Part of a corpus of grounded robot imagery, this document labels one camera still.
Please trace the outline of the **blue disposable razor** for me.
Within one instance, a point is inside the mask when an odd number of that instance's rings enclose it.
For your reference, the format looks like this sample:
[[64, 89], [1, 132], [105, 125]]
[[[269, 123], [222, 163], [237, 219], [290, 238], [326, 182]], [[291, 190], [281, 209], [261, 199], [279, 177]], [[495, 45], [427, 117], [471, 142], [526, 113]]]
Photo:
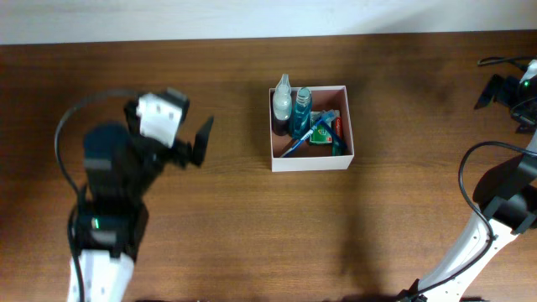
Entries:
[[334, 111], [323, 112], [319, 118], [317, 124], [322, 125], [323, 128], [331, 135], [333, 143], [341, 149], [347, 149], [347, 144], [337, 135], [336, 132], [330, 127], [329, 122], [336, 118]]

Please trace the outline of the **clear foam soap pump bottle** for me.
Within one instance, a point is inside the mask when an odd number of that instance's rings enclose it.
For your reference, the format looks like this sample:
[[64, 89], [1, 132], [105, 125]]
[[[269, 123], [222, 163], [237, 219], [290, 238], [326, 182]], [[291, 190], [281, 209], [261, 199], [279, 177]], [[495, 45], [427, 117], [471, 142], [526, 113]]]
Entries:
[[289, 75], [283, 74], [275, 87], [272, 100], [272, 129], [278, 136], [284, 136], [289, 131], [289, 121], [292, 112], [291, 86]]

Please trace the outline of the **green soap bar pack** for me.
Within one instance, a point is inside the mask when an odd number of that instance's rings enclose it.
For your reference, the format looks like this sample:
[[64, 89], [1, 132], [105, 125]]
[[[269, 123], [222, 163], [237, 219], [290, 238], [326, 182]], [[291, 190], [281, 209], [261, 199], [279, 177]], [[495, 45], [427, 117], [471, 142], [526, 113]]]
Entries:
[[[310, 113], [310, 125], [314, 126], [316, 121], [321, 117], [322, 112], [311, 112]], [[330, 133], [327, 131], [331, 126], [326, 126], [325, 124], [320, 123], [316, 130], [311, 134], [309, 138], [309, 143], [312, 145], [327, 145], [332, 144], [333, 140]]]

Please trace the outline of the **blue and white toothbrush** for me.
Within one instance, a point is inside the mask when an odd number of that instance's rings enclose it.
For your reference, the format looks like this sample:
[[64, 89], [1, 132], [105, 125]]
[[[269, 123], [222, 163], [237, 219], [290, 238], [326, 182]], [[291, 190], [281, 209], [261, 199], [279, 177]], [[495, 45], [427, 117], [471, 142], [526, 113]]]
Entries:
[[334, 110], [323, 111], [321, 115], [315, 120], [315, 123], [305, 133], [305, 135], [302, 136], [300, 139], [296, 140], [291, 145], [291, 147], [281, 155], [281, 158], [285, 158], [288, 155], [292, 154], [302, 143], [304, 143], [314, 133], [314, 131], [318, 128], [319, 125], [331, 122], [335, 118], [336, 112]]

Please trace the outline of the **red and green toothpaste tube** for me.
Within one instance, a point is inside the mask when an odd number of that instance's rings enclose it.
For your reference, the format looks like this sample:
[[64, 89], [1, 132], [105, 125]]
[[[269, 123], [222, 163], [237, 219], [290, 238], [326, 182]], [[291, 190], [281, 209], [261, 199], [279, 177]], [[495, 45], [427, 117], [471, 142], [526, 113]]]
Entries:
[[331, 128], [334, 131], [334, 134], [337, 138], [333, 139], [332, 144], [332, 155], [341, 156], [344, 154], [345, 148], [342, 147], [341, 141], [343, 140], [343, 131], [342, 131], [342, 121], [341, 114], [339, 110], [335, 110], [336, 117], [331, 123]]

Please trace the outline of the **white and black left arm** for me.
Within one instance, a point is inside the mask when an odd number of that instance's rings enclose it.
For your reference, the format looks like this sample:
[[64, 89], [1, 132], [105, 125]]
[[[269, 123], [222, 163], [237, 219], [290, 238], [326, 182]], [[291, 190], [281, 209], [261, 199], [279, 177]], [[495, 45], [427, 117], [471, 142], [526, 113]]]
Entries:
[[83, 139], [87, 182], [68, 177], [76, 203], [67, 222], [70, 247], [69, 301], [120, 301], [149, 220], [143, 195], [167, 164], [202, 165], [214, 119], [209, 117], [193, 143], [177, 137], [190, 107], [189, 98], [172, 88], [158, 93], [111, 89], [87, 96], [60, 119], [55, 136], [68, 119], [93, 102], [125, 97], [124, 124], [105, 122]]

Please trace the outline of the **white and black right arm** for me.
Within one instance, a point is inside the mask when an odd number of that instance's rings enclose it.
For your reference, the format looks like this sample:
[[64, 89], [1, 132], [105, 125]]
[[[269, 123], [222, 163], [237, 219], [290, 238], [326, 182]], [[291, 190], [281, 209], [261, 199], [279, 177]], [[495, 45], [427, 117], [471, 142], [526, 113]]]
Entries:
[[[521, 77], [493, 75], [475, 107], [500, 103], [518, 123], [518, 133], [536, 135], [536, 58], [534, 56], [487, 57], [478, 66], [507, 63], [523, 71]], [[470, 155], [482, 147], [505, 148], [515, 157], [491, 168], [471, 195], [463, 172]], [[457, 180], [472, 215], [455, 244], [440, 263], [422, 279], [402, 291], [399, 301], [463, 301], [472, 282], [493, 257], [519, 235], [536, 227], [536, 141], [520, 148], [486, 141], [470, 147], [459, 165]]]

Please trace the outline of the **teal mouthwash bottle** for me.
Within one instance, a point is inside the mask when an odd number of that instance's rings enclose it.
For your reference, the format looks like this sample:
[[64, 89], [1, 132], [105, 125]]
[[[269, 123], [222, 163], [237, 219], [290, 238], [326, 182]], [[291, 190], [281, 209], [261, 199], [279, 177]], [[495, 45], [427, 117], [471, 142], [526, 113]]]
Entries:
[[312, 92], [308, 87], [297, 91], [289, 124], [289, 134], [292, 139], [302, 138], [310, 129], [310, 112], [312, 108]]

